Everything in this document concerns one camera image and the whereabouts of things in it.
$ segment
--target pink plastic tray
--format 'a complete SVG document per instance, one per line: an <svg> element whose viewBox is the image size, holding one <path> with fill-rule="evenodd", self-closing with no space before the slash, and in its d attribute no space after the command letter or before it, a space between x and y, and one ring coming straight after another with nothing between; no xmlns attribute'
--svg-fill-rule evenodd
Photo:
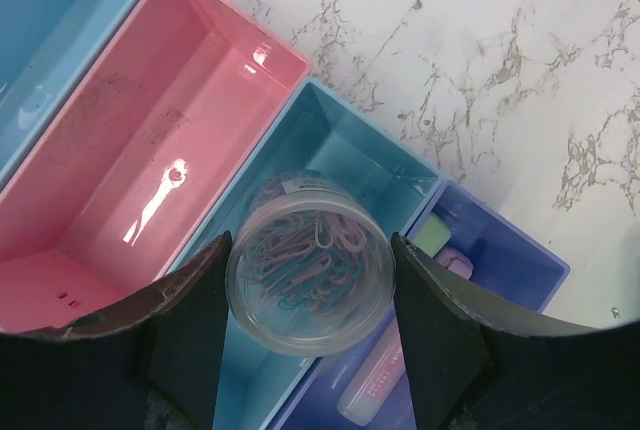
<svg viewBox="0 0 640 430"><path fill-rule="evenodd" d="M308 71L225 0L141 0L0 194L0 327L161 276Z"/></svg>

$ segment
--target plastic storage box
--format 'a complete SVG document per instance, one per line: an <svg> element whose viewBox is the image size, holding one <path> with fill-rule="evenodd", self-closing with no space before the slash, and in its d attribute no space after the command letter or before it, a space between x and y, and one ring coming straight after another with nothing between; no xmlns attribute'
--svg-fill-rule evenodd
<svg viewBox="0 0 640 430"><path fill-rule="evenodd" d="M0 0L0 189L138 0Z"/></svg>
<svg viewBox="0 0 640 430"><path fill-rule="evenodd" d="M0 327L163 275L308 68L224 0L141 0L0 194Z"/></svg>
<svg viewBox="0 0 640 430"><path fill-rule="evenodd" d="M176 265L224 230L236 235L262 183L310 169L331 178L391 236L406 231L442 179L388 139L357 110L314 79L300 86L225 190ZM215 428L259 430L269 424L313 359L269 352L233 318L227 327Z"/></svg>
<svg viewBox="0 0 640 430"><path fill-rule="evenodd" d="M448 181L436 192L408 232L412 238L435 213L451 230L448 246L474 264L471 281L530 310L542 312L569 273L558 257L489 209L460 185ZM349 349L326 370L310 371L274 418L272 430L355 430L337 411L338 400L384 332L388 321ZM391 392L369 430L415 429L406 374Z"/></svg>
<svg viewBox="0 0 640 430"><path fill-rule="evenodd" d="M457 183L448 181L408 236L435 213L451 230L450 247L473 263L471 281L522 307L542 312L569 266Z"/></svg>

